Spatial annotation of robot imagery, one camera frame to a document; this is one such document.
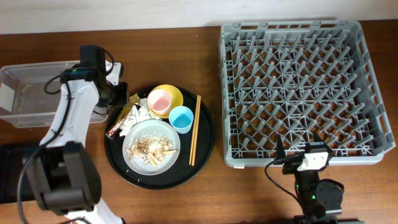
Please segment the brown gold snack wrapper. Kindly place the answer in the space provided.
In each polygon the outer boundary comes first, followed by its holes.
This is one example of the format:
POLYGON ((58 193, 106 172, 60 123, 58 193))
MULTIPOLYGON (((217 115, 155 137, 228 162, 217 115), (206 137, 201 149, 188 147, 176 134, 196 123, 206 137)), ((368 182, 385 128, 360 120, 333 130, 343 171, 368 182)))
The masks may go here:
POLYGON ((129 102, 126 107, 122 109, 120 112, 119 116, 117 117, 115 123, 110 127, 108 131, 106 131, 105 136, 113 139, 117 133, 117 131, 120 129, 120 126, 122 125, 123 121, 126 119, 128 114, 130 113, 132 107, 135 104, 139 104, 139 96, 136 94, 132 95, 129 97, 129 102))

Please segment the white napkin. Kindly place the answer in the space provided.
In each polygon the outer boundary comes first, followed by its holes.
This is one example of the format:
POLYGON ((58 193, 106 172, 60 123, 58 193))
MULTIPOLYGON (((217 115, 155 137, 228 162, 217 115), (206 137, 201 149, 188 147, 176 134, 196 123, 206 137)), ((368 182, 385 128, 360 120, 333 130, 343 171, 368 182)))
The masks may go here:
POLYGON ((140 99, 138 105, 134 105, 123 119, 119 127, 119 135, 125 136, 135 125, 150 119, 160 120, 161 118, 150 111, 146 98, 140 99))

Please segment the pink cup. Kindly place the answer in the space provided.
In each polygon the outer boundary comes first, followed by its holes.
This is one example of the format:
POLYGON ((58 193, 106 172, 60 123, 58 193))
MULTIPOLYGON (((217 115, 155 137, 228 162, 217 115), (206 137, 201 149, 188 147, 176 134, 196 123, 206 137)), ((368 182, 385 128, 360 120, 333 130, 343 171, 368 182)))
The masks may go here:
POLYGON ((155 114, 165 116, 171 108, 171 96, 166 90, 152 90, 147 98, 147 104, 155 114))

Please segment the yellow bowl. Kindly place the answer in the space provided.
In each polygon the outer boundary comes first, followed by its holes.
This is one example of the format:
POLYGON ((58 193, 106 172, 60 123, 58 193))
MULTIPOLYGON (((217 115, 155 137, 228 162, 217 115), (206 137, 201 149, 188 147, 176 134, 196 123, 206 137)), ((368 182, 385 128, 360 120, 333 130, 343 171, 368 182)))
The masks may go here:
POLYGON ((172 109, 174 109, 177 106, 182 106, 183 105, 183 96, 182 96, 181 91, 177 87, 175 87, 173 85, 167 85, 167 84, 159 85, 159 86, 155 87, 153 90, 157 90, 157 89, 166 90, 170 94, 170 96, 171 96, 171 108, 170 108, 170 111, 165 116, 157 115, 151 109, 150 109, 150 111, 154 115, 165 119, 165 118, 169 117, 169 114, 170 114, 172 109))

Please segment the light blue cup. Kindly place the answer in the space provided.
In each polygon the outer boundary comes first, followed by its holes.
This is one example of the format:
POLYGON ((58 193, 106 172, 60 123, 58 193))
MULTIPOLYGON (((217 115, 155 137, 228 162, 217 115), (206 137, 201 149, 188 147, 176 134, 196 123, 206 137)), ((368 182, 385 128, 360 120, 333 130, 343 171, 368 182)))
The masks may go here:
POLYGON ((190 131, 193 124, 193 112, 186 106, 177 106, 169 114, 169 123, 180 134, 190 131))

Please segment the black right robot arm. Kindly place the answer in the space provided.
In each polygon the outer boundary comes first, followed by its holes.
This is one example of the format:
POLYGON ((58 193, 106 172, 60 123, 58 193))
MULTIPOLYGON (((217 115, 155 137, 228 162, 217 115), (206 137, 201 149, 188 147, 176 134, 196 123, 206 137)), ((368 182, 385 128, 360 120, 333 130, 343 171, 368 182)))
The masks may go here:
POLYGON ((282 138, 278 139, 275 164, 282 166, 284 175, 294 175, 295 194, 303 212, 294 216, 294 223, 338 223, 344 185, 319 176, 332 157, 333 150, 316 133, 303 152, 292 156, 286 155, 282 138))

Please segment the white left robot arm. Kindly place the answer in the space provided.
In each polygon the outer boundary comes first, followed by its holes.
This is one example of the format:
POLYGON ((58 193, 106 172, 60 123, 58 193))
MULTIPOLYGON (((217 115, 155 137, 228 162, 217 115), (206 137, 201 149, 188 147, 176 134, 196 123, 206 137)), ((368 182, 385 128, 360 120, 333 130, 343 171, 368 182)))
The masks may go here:
POLYGON ((17 184, 17 209, 22 184, 28 179, 41 210, 64 216, 69 223, 124 223, 101 197, 99 172, 85 149, 94 108, 126 106, 128 85, 120 82, 123 65, 104 48, 82 45, 80 61, 57 76, 60 102, 50 129, 24 161, 17 184))

